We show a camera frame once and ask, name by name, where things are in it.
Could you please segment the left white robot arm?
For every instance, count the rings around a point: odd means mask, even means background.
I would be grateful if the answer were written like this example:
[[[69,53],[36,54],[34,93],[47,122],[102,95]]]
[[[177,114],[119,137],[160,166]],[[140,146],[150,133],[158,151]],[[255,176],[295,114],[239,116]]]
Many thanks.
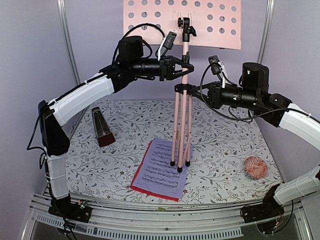
[[[46,179],[55,202],[55,209],[63,216],[74,213],[74,205],[69,202],[67,186],[66,154],[70,140],[63,126],[76,114],[97,100],[117,93],[137,79],[171,81],[177,78],[181,83],[175,88],[175,109],[173,125],[173,150],[171,163],[179,171],[190,164],[192,95],[188,75],[194,71],[190,64],[190,39],[182,37],[182,57],[158,55],[157,58],[144,57],[145,42],[141,36],[125,36],[117,44],[116,58],[112,64],[102,68],[92,78],[77,85],[49,102],[38,104],[35,126],[42,137],[41,150],[45,155]]]

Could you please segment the pink music stand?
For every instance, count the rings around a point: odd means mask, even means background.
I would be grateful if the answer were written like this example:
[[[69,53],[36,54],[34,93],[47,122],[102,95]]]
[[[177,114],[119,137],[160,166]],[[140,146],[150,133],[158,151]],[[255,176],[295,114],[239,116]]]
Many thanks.
[[[241,49],[240,0],[125,0],[123,28],[136,33],[150,45],[162,49],[170,33],[182,46],[182,59],[190,59],[189,47]],[[191,160],[192,95],[190,70],[181,68],[181,83],[175,88],[173,152],[171,161],[178,172]]]

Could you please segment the purple sheet music page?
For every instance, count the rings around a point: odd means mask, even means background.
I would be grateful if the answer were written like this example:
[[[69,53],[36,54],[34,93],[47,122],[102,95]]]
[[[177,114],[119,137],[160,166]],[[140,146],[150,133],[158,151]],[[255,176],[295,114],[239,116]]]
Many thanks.
[[[130,188],[143,194],[178,202],[185,189],[187,169],[178,172],[171,166],[173,143],[155,138],[152,140],[138,167]]]

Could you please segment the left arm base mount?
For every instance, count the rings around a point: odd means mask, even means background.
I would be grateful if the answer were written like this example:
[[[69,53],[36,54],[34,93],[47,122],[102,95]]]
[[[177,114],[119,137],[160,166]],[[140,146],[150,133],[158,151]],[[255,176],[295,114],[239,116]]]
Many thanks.
[[[72,203],[70,199],[51,200],[48,213],[54,216],[62,217],[67,220],[74,220],[82,223],[88,223],[92,208],[88,206],[87,200],[79,200]]]

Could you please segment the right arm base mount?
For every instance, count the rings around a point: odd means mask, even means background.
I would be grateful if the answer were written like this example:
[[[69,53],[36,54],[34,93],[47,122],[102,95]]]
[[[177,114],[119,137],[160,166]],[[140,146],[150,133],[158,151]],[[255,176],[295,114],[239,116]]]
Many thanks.
[[[240,209],[240,215],[245,223],[266,220],[272,217],[281,217],[285,213],[282,206],[272,204],[245,205]]]

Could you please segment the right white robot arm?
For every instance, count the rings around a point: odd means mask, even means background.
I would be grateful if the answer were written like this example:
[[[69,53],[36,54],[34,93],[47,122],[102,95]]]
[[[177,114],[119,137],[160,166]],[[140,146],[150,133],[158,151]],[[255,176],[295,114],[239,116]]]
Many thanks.
[[[262,118],[276,128],[295,134],[316,149],[320,148],[320,121],[289,98],[269,93],[268,67],[255,62],[243,63],[239,84],[223,86],[220,81],[201,83],[189,92],[214,112],[224,105],[248,109],[253,112],[253,119]],[[316,166],[287,183],[272,186],[265,194],[258,213],[262,218],[269,218],[279,206],[319,190],[320,168]]]

